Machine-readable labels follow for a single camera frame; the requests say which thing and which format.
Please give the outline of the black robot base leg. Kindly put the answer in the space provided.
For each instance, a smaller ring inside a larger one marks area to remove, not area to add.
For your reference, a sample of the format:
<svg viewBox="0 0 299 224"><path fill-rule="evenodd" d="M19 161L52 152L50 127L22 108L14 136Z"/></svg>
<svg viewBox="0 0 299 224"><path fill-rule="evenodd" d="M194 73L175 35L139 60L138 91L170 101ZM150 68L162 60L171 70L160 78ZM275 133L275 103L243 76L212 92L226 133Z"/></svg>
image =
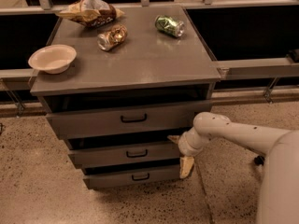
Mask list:
<svg viewBox="0 0 299 224"><path fill-rule="evenodd" d="M264 165L264 156L257 156L253 161L257 166Z"/></svg>

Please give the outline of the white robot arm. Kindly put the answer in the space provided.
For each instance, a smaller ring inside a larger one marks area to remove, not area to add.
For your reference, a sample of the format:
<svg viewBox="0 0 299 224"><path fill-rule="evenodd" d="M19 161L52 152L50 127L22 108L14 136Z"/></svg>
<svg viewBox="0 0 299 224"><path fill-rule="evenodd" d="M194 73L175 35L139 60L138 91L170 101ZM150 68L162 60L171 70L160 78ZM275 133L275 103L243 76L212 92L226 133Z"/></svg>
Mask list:
<svg viewBox="0 0 299 224"><path fill-rule="evenodd" d="M223 115L199 113L187 132L168 137L178 145L182 178L191 172L194 157L216 138L264 157L256 224L299 224L299 131L236 123Z"/></svg>

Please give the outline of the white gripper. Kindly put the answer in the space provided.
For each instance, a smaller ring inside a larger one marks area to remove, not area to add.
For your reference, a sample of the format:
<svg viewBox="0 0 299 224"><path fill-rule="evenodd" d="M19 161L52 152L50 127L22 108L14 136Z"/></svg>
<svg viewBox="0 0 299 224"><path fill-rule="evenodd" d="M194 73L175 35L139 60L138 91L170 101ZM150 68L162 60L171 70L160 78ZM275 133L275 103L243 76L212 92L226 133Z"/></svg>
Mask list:
<svg viewBox="0 0 299 224"><path fill-rule="evenodd" d="M192 172L194 157L209 143L209 139L200 135L194 128L184 132L182 136L168 135L167 138L178 144L179 151L184 155L180 158L179 177L181 179L187 178Z"/></svg>

